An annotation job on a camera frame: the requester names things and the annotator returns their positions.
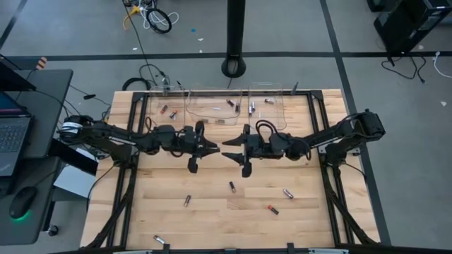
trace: laptop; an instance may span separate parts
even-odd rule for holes
[[[31,121],[23,107],[0,92],[0,177],[13,176]]]

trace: laptop keyboard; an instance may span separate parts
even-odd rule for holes
[[[26,130],[26,126],[0,126],[0,152],[19,151]]]

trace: computer mouse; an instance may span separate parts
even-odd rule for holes
[[[13,219],[21,218],[30,209],[37,194],[36,187],[28,186],[17,192],[9,207],[9,216]]]

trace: green light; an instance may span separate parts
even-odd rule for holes
[[[27,213],[25,213],[22,217],[17,218],[17,219],[12,219],[12,220],[13,220],[13,222],[21,223],[21,222],[25,221],[28,217],[30,217],[31,213],[32,213],[31,210],[28,210]]]

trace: wooden table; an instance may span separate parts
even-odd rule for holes
[[[115,93],[109,124],[126,128],[131,96],[132,92]],[[347,115],[344,100],[340,90],[323,90],[323,96],[332,126]],[[150,117],[157,119],[159,125],[166,121],[171,123],[169,118],[159,116],[162,102],[155,98],[151,102]],[[164,103],[170,106],[168,111],[172,107],[181,107],[183,111],[181,99]],[[241,147],[228,147],[221,142],[236,138],[242,132],[243,125],[248,123],[248,111],[244,109],[234,126],[206,124],[205,136],[219,144],[222,152],[242,151]],[[284,132],[295,136],[313,133],[305,98],[285,97],[284,109],[287,122]],[[318,105],[316,112],[320,119]],[[178,117],[177,128],[183,124],[180,111]],[[189,114],[186,114],[185,124],[195,124]],[[286,248],[289,242],[293,242],[295,248],[333,247],[319,159],[316,151],[312,152],[311,161],[305,157],[296,162],[286,158],[254,159],[253,174],[247,179],[241,177],[241,167],[220,153],[199,160],[197,174],[190,174],[186,168],[188,155],[176,159],[164,151],[155,156],[141,154],[127,249],[161,249],[162,245],[153,240],[156,234],[173,249]],[[360,168],[358,157],[349,156],[347,162]],[[102,161],[97,177],[111,165],[111,161]],[[378,241],[362,175],[348,166],[341,169],[350,213],[367,234]],[[113,169],[93,190],[81,246],[91,242],[109,218],[117,177],[118,170]],[[236,193],[231,191],[230,181],[234,182]],[[283,194],[284,188],[289,189],[295,199],[288,199]],[[187,195],[192,198],[189,206],[184,207]],[[280,214],[273,214],[267,209],[268,205],[276,207]],[[341,239],[345,242],[343,221],[337,210],[336,214]],[[119,235],[117,230],[115,243],[119,242]]]

